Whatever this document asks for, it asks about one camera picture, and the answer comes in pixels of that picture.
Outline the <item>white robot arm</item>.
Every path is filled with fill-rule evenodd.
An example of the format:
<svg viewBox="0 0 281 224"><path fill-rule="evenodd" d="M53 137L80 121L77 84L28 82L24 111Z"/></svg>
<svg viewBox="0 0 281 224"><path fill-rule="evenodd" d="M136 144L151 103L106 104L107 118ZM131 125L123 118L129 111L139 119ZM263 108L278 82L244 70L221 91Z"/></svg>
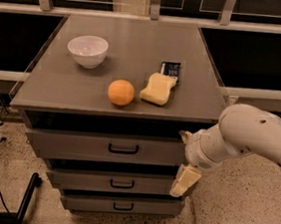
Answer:
<svg viewBox="0 0 281 224"><path fill-rule="evenodd" d="M182 196L201 177L201 172L221 162L261 155L281 167L281 117L247 104L226 108L217 125L191 133L182 130L186 162L175 176L170 195Z"/></svg>

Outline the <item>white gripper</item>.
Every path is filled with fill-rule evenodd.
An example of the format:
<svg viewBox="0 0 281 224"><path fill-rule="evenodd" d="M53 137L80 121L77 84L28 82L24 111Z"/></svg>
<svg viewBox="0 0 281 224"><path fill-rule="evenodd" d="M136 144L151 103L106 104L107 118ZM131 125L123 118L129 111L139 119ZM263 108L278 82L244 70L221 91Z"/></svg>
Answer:
<svg viewBox="0 0 281 224"><path fill-rule="evenodd" d="M191 165L179 167L170 187L170 195L174 198L182 196L201 177L199 169L209 170L221 165L224 149L220 139L205 129L192 134L187 130L179 132L185 143L185 158Z"/></svg>

